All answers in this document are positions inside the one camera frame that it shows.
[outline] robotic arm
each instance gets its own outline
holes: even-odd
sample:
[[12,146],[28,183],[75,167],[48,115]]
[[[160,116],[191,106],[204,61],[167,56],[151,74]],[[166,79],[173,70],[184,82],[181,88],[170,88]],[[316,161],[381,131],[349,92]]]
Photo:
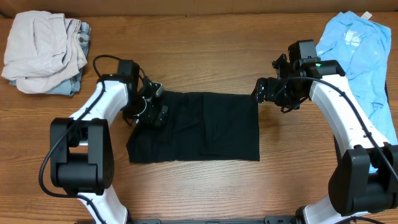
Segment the robotic arm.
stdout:
[[[343,155],[329,181],[329,195],[313,205],[299,208],[295,216],[265,217],[262,220],[133,221],[111,185],[114,161],[108,127],[119,110],[123,111],[126,121],[133,119],[136,124],[161,127],[167,119],[167,107],[153,102],[162,94],[162,84],[151,82],[144,76],[141,78],[144,87],[137,91],[139,66],[131,60],[120,60],[117,74],[103,75],[105,93],[51,157],[53,185],[62,187],[68,195],[89,198],[108,224],[332,224],[351,216],[396,208],[398,183],[381,158],[385,157],[398,172],[398,147],[388,144],[388,140],[367,119],[349,88],[343,69],[337,61],[321,61],[312,40],[291,45],[289,58],[290,62],[282,54],[272,63],[278,77],[258,79],[252,97],[259,103],[264,100],[274,102],[282,107],[284,113],[299,109],[304,100],[311,99],[325,115],[338,143],[338,154]],[[70,118],[53,121],[51,146],[101,94],[101,84],[97,84],[93,96]],[[382,156],[375,144],[382,149]],[[78,145],[88,145],[88,153],[69,151],[69,147]],[[370,165],[378,171],[370,174]],[[100,223],[93,207],[84,200],[82,202],[95,223]]]

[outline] table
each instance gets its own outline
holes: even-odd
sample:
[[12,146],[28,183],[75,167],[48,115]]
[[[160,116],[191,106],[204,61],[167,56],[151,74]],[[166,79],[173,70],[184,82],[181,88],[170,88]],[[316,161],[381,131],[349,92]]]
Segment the table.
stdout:
[[[75,199],[45,195],[37,181],[49,150],[49,127],[68,117],[92,94],[92,60],[110,54],[136,61],[151,80],[170,91],[250,94],[259,77],[276,76],[271,62],[297,40],[318,42],[335,15],[249,14],[224,16],[87,17],[92,27],[89,64],[81,92],[73,98],[26,95],[0,80],[0,223],[73,223],[90,220]],[[374,13],[392,28],[387,82],[398,123],[398,13]],[[0,20],[3,57],[12,20]],[[117,62],[98,61],[103,73]],[[333,135],[320,110],[306,101],[282,114],[273,103],[259,106],[260,162],[197,161],[130,164],[126,142],[132,132],[119,114],[110,128],[115,159],[113,185],[134,218],[163,220],[261,218],[291,215],[327,194],[336,167]],[[45,184],[52,186],[49,167]],[[398,223],[398,211],[370,215]]]

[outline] fabric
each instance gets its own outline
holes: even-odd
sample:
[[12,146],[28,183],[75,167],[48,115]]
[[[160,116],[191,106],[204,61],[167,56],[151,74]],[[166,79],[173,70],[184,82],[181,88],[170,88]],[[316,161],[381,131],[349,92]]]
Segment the fabric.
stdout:
[[398,144],[384,89],[390,48],[390,28],[346,12],[326,25],[317,54],[339,62],[366,116],[391,144]]
[[165,91],[159,103],[169,107],[167,124],[133,132],[130,162],[260,160],[258,103],[249,95]]
[[[24,93],[58,93],[60,90],[65,93],[69,89],[66,95],[72,95],[72,88],[80,89],[80,82],[77,85],[75,83],[81,80],[81,76],[70,83],[70,88],[69,83],[61,85],[57,90],[54,88],[64,80],[78,75],[79,70],[87,64],[78,40],[80,27],[80,20],[65,19],[63,14],[42,11],[18,14],[7,41],[4,55],[6,66],[2,76],[12,80],[11,84],[15,84]],[[66,38],[59,42],[57,36]],[[24,50],[29,45],[33,53]]]
[[[78,34],[77,38],[86,58],[88,55],[88,42],[90,41],[90,32],[90,26],[87,23],[82,22],[80,27],[80,33]],[[49,91],[46,91],[45,93],[73,96],[75,93],[80,91],[80,82],[82,76],[83,69],[81,68],[79,69],[79,74],[71,77],[68,80],[62,81],[59,85]]]

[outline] black cloth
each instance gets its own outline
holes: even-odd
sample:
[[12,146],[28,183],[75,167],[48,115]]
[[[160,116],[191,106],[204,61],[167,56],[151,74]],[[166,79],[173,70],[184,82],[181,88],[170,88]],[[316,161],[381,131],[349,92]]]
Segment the black cloth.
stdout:
[[132,133],[130,162],[260,160],[258,103],[249,95],[165,91],[159,104],[169,107],[167,124]]

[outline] white arm casing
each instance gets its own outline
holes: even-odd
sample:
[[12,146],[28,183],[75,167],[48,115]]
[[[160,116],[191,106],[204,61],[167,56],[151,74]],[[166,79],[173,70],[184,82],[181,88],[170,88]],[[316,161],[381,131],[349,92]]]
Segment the white arm casing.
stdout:
[[[103,96],[99,99],[97,104],[94,105],[90,113],[88,113],[82,120],[91,121],[95,118],[107,119],[108,126],[111,126],[120,109],[127,105],[127,86],[119,81],[104,81],[104,83],[105,92]],[[80,108],[80,110],[73,113],[70,117],[77,119],[98,97],[102,88],[102,83],[97,83],[96,90],[90,99]],[[87,141],[81,141],[80,145],[86,146]],[[95,207],[101,215],[101,218],[106,221],[106,224],[126,224],[127,209],[120,203],[112,185],[110,188],[104,190],[103,195],[96,195],[94,193],[79,193],[79,195],[86,196],[93,201]],[[80,201],[83,202],[88,211],[91,213],[91,216],[95,219],[95,223],[100,224],[100,221],[95,215],[92,207],[87,205],[84,200]]]
[[[388,142],[370,122],[364,111],[358,105],[353,93],[348,85],[346,77],[340,75],[324,75],[322,80],[333,84],[341,91],[345,92],[348,98],[353,102],[358,113],[361,115],[369,132],[376,143],[383,147],[384,142]],[[310,90],[311,100],[318,105],[322,113],[325,115],[333,134],[336,137],[338,146],[340,148],[341,156],[344,155],[347,149],[353,149],[356,145],[361,145],[364,148],[373,148],[374,146],[370,140],[365,136],[365,132],[355,116],[353,110],[347,101],[340,96],[340,94],[329,86],[313,82]],[[365,215],[367,212],[355,213],[353,216]],[[326,196],[319,202],[308,205],[304,208],[304,218],[306,224],[334,224],[348,217],[342,217],[333,208],[329,196]]]
[[[95,193],[79,193],[79,195],[86,196],[92,200],[101,215],[101,218],[106,222],[106,224],[126,224],[127,209],[120,203],[112,185],[108,189],[105,189],[103,195],[96,195]],[[79,200],[91,213],[91,216],[95,219],[95,223],[101,224],[92,207],[88,206],[84,200]]]

